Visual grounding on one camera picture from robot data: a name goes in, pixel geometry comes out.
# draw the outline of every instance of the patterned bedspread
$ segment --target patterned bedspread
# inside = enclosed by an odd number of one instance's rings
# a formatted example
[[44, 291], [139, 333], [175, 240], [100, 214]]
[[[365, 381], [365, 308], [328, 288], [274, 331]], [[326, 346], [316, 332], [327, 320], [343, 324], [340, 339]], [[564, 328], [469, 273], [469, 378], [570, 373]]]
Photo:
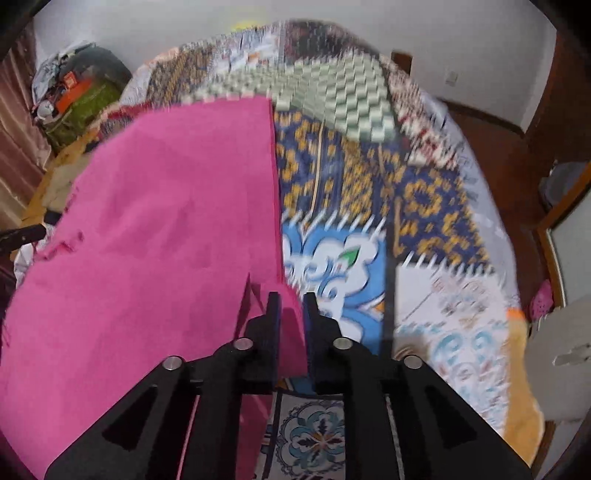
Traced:
[[[388, 58], [342, 28], [315, 21], [278, 22], [186, 44], [134, 74], [119, 105], [103, 114], [100, 138], [153, 108], [257, 94], [275, 105], [288, 282], [301, 294], [314, 291], [345, 336], [377, 353], [386, 335], [389, 255], [412, 253], [469, 274], [493, 272], [506, 311], [495, 328], [504, 330], [506, 341], [489, 356], [475, 356], [480, 365], [474, 367], [502, 361], [498, 391], [487, 398], [507, 407], [502, 418], [487, 420], [531, 463], [542, 419], [525, 380], [525, 322], [511, 243], [446, 108]], [[466, 328], [486, 329], [480, 314], [486, 316], [478, 311]], [[403, 347], [408, 351], [408, 343]], [[398, 350], [394, 338], [391, 354]], [[487, 402], [470, 401], [485, 418]], [[306, 379], [290, 379], [275, 409], [257, 478], [344, 478], [340, 400], [316, 397]]]

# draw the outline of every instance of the pink cloth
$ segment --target pink cloth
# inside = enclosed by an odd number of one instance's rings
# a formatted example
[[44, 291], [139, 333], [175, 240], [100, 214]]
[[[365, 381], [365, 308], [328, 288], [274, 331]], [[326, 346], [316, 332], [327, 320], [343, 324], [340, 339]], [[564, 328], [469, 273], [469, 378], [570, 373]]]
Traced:
[[[280, 374], [305, 373], [277, 189], [264, 98], [146, 114], [96, 150], [5, 321], [0, 430], [37, 478], [163, 358], [234, 338], [247, 282], [261, 302], [252, 315], [281, 293]], [[244, 402], [240, 480], [270, 401]]]

